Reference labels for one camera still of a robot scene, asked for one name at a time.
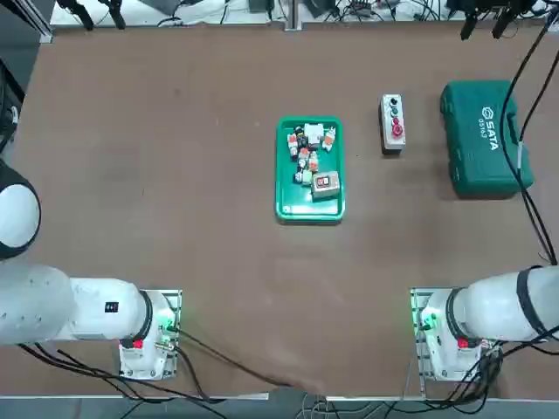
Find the green tray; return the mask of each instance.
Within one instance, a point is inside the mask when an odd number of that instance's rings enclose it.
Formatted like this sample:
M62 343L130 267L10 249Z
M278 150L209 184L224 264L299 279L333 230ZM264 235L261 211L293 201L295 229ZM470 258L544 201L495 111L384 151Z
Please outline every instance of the green tray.
M323 124L335 127L335 141L329 153L318 152L319 173L336 170L340 176L340 194L313 201L311 188L293 183L297 163L291 160L287 135L298 125ZM345 164L342 123L334 116L287 116L279 120L276 133L276 216L282 223L339 223L346 209Z

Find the brown table surface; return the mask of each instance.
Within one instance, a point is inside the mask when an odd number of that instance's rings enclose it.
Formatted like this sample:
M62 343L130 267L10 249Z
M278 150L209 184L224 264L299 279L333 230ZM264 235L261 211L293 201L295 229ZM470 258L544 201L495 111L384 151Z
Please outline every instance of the brown table surface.
M459 201L438 98L451 79L513 76L539 28L495 41L460 24L369 28L60 32L43 45L14 166L43 204L30 260L74 276L181 288L183 325L265 374L325 395L401 395L412 351L412 286L468 285L541 262L521 200ZM544 40L516 93L521 116L543 82ZM377 106L404 96L408 144L381 155ZM559 233L552 82L528 131L535 186ZM333 227L274 216L278 119L332 114L345 130L347 210ZM72 343L113 367L114 343ZM3 347L0 393L102 395L103 382ZM268 390L190 350L214 395ZM416 361L408 395L418 395ZM497 396L554 399L559 365L524 351ZM192 390L184 372L165 384Z

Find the floor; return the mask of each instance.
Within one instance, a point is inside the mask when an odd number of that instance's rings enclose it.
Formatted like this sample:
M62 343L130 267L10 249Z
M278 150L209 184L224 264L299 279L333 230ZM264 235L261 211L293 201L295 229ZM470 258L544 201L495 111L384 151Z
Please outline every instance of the floor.
M52 12L54 0L36 0L36 5L46 17ZM27 87L31 71L38 51L38 36L33 30L0 7L0 55L23 87ZM295 390L279 390L270 395L270 400L264 401L230 401L217 407L229 418L301 418L300 412L303 393ZM337 409L359 409L364 402L337 402ZM118 419L131 406L132 402L120 398L106 399L0 399L0 411L4 419L17 417L57 417L59 419ZM398 405L400 409L421 409L415 402L405 402ZM384 409L379 409L375 415L367 416L367 411L341 415L365 419L382 417ZM488 402L479 418L493 419L506 417L508 419L527 419L532 417L551 418L559 415L559 403L556 402ZM418 419L433 417L454 418L461 416L454 411L419 414ZM196 406L184 401L173 401L164 405L142 405L128 417L191 417L210 418L212 414L200 412ZM391 419L407 417L405 414L393 412Z

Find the red button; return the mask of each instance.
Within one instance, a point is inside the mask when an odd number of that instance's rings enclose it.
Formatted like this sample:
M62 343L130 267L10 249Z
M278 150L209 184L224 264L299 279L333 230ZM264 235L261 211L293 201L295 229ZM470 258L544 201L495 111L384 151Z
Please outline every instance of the red button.
M403 133L404 133L404 129L402 128L401 125L394 125L392 127L392 135L394 135L395 137L399 137Z

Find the electrical component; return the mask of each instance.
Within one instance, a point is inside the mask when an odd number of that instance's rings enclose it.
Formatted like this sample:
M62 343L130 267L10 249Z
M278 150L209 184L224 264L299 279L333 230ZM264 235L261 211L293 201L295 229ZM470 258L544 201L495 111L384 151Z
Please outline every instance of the electrical component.
M318 172L318 154L315 151L308 157L308 169L313 173Z
M299 144L297 142L297 135L288 134L287 135L287 147L289 148L289 154L291 155L291 160L297 161L297 154Z
M338 172L324 172L313 175L313 199L330 198L340 193Z
M325 134L324 134L324 141L322 142L322 148L326 151L330 152L332 146L334 145L335 141L335 128L331 127Z
M300 183L303 186L308 186L313 181L313 172L310 170L300 170L293 175L293 182Z
M308 151L308 148L302 148L301 150L299 150L299 160L297 161L297 165L299 168L305 168L307 166L309 156L310 153Z
M385 94L379 105L384 155L399 155L405 147L404 108L399 94Z
M305 124L305 136L308 138L309 150L318 150L324 137L324 126L322 124Z

